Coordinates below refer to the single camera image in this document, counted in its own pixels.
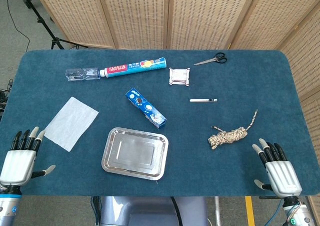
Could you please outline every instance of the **metal tray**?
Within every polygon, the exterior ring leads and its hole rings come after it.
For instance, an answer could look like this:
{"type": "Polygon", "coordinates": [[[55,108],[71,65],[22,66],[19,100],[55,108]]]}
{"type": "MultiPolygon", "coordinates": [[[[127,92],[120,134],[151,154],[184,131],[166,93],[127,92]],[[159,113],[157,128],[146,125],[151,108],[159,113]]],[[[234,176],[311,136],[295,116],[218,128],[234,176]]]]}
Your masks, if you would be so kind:
{"type": "Polygon", "coordinates": [[[102,168],[107,172],[158,180],[165,171],[168,144],[168,139],[161,134],[116,127],[106,141],[102,168]]]}

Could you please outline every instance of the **white paper napkin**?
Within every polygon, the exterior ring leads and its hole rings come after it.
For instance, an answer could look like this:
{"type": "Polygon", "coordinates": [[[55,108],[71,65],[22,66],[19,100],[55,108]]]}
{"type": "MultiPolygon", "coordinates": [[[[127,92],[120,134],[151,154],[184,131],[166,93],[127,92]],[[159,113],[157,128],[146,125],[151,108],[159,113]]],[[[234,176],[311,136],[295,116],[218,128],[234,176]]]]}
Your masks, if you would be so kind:
{"type": "Polygon", "coordinates": [[[96,110],[71,97],[45,128],[45,137],[70,152],[97,115],[96,110]]]}

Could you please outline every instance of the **blue table mat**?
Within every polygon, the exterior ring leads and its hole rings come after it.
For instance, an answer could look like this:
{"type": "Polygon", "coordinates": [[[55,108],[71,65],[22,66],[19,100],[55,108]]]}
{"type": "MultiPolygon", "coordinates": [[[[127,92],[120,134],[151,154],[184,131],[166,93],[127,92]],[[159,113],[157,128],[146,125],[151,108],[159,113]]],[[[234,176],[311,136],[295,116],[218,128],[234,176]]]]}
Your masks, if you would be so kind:
{"type": "Polygon", "coordinates": [[[19,130],[44,129],[73,96],[99,111],[71,152],[45,138],[35,170],[51,164],[48,176],[32,179],[24,194],[211,196],[272,195],[254,184],[268,182],[252,149],[259,138],[278,142],[292,162],[302,194],[320,189],[320,170],[296,93],[288,60],[280,51],[230,50],[225,64],[194,63],[212,58],[215,50],[44,50],[24,55],[0,122],[0,165],[19,130]],[[166,69],[100,80],[70,82],[68,68],[98,67],[165,57],[166,69]],[[169,85],[169,67],[190,68],[190,86],[169,85]],[[125,93],[139,90],[166,118],[157,129],[125,93]],[[217,103],[190,103],[190,98],[218,98],[217,103]],[[248,136],[211,150],[208,138],[247,127],[248,136]],[[163,177],[145,180],[105,172],[101,160],[114,127],[160,133],[169,146],[163,177]]]}

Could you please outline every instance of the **black scissor handle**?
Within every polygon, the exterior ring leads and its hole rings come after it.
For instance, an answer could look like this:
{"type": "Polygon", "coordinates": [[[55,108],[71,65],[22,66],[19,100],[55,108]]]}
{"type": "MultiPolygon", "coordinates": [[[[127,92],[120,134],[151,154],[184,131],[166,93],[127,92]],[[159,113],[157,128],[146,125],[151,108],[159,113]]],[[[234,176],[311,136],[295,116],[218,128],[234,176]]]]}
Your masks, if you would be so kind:
{"type": "Polygon", "coordinates": [[[226,55],[223,52],[218,52],[215,54],[214,58],[217,63],[225,63],[227,61],[226,55]]]}

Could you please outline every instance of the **tied rope bundle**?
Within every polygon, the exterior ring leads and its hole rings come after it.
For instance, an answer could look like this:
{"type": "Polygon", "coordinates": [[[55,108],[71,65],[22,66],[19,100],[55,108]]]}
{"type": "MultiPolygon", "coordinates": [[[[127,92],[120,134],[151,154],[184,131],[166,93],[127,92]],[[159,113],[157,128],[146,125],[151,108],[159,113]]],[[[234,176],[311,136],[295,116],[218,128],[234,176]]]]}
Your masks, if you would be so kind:
{"type": "Polygon", "coordinates": [[[214,150],[216,149],[219,145],[224,144],[224,143],[233,143],[235,141],[239,141],[240,139],[245,138],[248,133],[248,129],[251,128],[253,125],[256,115],[257,115],[258,110],[255,110],[252,121],[250,125],[247,128],[240,127],[235,130],[232,130],[230,132],[226,132],[221,130],[220,128],[213,126],[212,128],[220,131],[217,135],[212,135],[208,141],[211,145],[211,149],[214,150]]]}

